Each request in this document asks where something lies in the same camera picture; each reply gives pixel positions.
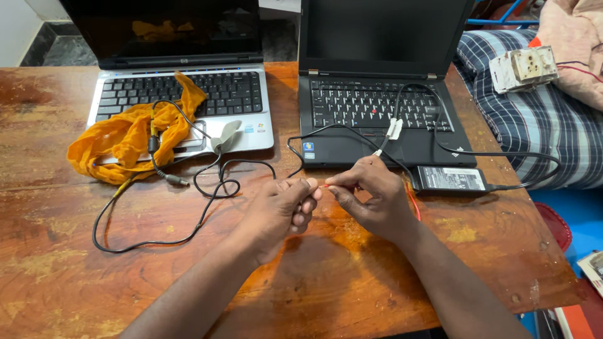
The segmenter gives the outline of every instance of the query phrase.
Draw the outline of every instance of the black power adapter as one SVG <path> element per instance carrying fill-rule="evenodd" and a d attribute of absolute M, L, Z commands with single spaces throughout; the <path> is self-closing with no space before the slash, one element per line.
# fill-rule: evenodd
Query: black power adapter
<path fill-rule="evenodd" d="M 417 166 L 413 169 L 415 194 L 438 197 L 481 197 L 494 186 L 479 168 Z"/>

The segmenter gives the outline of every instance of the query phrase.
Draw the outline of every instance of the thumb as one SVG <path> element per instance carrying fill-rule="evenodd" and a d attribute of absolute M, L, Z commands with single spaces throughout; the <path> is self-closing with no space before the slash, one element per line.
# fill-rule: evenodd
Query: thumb
<path fill-rule="evenodd" d="M 356 198 L 354 193 L 340 186 L 329 186 L 328 190 L 335 196 L 335 200 L 337 200 L 341 208 L 360 222 L 359 219 L 365 215 L 366 208 L 360 200 Z"/>
<path fill-rule="evenodd" d="M 318 182 L 314 178 L 298 179 L 289 183 L 291 184 L 291 187 L 283 192 L 281 197 L 287 204 L 287 207 L 290 208 L 295 208 L 302 200 L 318 188 Z"/>

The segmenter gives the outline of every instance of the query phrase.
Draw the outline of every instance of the wooden table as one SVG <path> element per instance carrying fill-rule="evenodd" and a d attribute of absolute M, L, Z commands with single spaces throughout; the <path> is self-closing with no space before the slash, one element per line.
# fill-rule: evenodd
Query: wooden table
<path fill-rule="evenodd" d="M 246 154 L 285 177 L 299 160 L 297 64 L 266 64 L 275 144 Z M 238 197 L 212 205 L 189 243 L 123 255 L 97 250 L 92 223 L 116 187 L 77 174 L 67 146 L 86 126 L 98 68 L 0 69 L 0 333 L 7 338 L 102 338 L 120 333 L 229 234 L 270 172 L 239 164 Z M 454 67 L 446 78 L 477 151 L 499 151 Z M 177 169 L 191 176 L 208 156 Z M 515 184 L 504 157 L 478 159 L 488 182 Z M 325 179 L 334 172 L 302 173 Z M 216 183 L 216 171 L 201 182 Z M 195 189 L 150 177 L 118 201 L 99 239 L 113 248 L 188 234 L 207 203 Z M 512 312 L 573 305 L 581 290 L 525 190 L 478 199 L 421 198 L 423 220 Z M 303 236 L 254 272 L 212 329 L 215 338 L 380 337 L 438 326 L 408 261 L 364 231 L 326 194 Z"/>

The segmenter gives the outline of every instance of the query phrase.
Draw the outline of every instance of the striped cloth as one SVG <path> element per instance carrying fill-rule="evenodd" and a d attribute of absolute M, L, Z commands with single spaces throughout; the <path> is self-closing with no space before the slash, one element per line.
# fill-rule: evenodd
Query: striped cloth
<path fill-rule="evenodd" d="M 603 186 L 603 113 L 553 84 L 532 92 L 496 93 L 488 62 L 505 51 L 526 48 L 534 30 L 468 31 L 453 60 L 503 151 L 546 153 L 561 159 L 560 172 L 532 189 Z M 556 166 L 533 157 L 509 157 L 523 182 Z"/>

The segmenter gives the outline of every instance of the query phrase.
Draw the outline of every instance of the laptop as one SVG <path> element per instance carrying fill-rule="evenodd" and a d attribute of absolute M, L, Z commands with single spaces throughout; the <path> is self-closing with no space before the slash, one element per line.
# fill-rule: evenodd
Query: laptop
<path fill-rule="evenodd" d="M 220 136 L 241 120 L 227 151 L 274 145 L 258 0 L 61 0 L 98 58 L 102 71 L 86 128 L 135 104 L 178 100 L 178 70 L 207 93 L 195 125 Z M 175 148 L 175 157 L 212 152 L 198 131 Z M 148 154 L 139 160 L 150 159 Z M 98 163 L 115 163 L 106 156 Z"/>
<path fill-rule="evenodd" d="M 444 78 L 474 0 L 302 0 L 299 46 L 301 135 L 345 124 L 381 146 L 399 89 L 404 121 L 385 151 L 406 166 L 475 167 Z M 434 112 L 443 112 L 438 117 Z M 345 128 L 327 128 L 302 141 L 305 168 L 351 167 L 376 149 Z M 394 163 L 382 154 L 390 166 Z"/>

